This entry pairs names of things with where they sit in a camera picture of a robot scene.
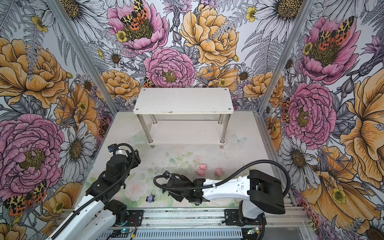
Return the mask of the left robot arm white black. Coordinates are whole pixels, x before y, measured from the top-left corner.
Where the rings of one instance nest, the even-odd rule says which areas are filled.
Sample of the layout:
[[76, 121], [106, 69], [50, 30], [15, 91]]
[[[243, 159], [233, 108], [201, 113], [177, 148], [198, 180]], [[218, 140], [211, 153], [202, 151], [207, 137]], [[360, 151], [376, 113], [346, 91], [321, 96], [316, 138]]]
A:
[[127, 205], [114, 200], [130, 171], [141, 163], [139, 152], [132, 150], [110, 158], [106, 170], [92, 183], [79, 205], [48, 237], [49, 240], [96, 240], [108, 228], [128, 221]]

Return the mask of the small purple figure toy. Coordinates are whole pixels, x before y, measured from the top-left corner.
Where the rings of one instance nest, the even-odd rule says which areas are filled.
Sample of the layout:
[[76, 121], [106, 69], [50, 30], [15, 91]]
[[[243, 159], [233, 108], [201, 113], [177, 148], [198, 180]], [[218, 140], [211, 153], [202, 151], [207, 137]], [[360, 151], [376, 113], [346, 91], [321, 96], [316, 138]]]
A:
[[148, 202], [148, 203], [153, 203], [154, 201], [155, 201], [155, 195], [154, 194], [152, 194], [152, 193], [150, 193], [147, 197], [146, 197], [146, 201]]

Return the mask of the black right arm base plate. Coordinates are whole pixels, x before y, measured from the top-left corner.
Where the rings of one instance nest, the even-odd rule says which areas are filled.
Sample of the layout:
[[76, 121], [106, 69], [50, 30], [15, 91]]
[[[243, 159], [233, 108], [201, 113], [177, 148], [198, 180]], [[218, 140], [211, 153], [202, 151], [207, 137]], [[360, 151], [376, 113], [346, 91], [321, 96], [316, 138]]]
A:
[[235, 209], [224, 210], [224, 221], [222, 224], [226, 226], [264, 226], [267, 224], [265, 214], [262, 213], [256, 219], [249, 219], [243, 216], [242, 211]]

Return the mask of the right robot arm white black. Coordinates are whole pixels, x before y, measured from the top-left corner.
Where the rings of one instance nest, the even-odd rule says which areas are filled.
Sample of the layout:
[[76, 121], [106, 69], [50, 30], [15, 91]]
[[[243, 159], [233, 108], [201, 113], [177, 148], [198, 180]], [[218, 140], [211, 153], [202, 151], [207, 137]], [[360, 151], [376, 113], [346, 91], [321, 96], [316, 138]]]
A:
[[167, 180], [160, 188], [163, 192], [167, 191], [165, 188], [172, 188], [168, 194], [178, 202], [186, 199], [198, 206], [203, 202], [222, 199], [240, 200], [238, 210], [224, 210], [227, 226], [262, 226], [267, 223], [266, 213], [286, 213], [281, 181], [258, 170], [250, 170], [247, 176], [229, 180], [220, 186], [216, 180], [191, 181], [184, 175], [171, 174], [168, 171], [160, 177]]

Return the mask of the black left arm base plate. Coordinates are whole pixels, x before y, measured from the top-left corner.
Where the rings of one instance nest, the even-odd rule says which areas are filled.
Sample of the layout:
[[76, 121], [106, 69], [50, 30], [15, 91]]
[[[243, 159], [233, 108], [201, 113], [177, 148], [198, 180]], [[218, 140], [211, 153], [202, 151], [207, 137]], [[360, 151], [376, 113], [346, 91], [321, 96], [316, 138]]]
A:
[[125, 227], [140, 227], [144, 218], [144, 210], [127, 210]]

